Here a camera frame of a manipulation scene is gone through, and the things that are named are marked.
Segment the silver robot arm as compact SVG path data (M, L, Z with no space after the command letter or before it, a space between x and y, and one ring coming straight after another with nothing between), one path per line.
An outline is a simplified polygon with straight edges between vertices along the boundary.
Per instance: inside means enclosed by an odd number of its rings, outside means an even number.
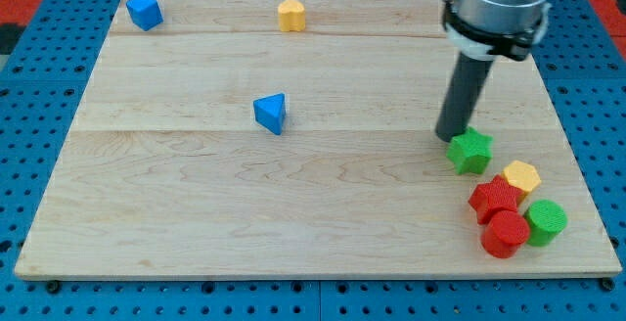
M442 25L460 52L523 61L548 29L549 0L443 0Z

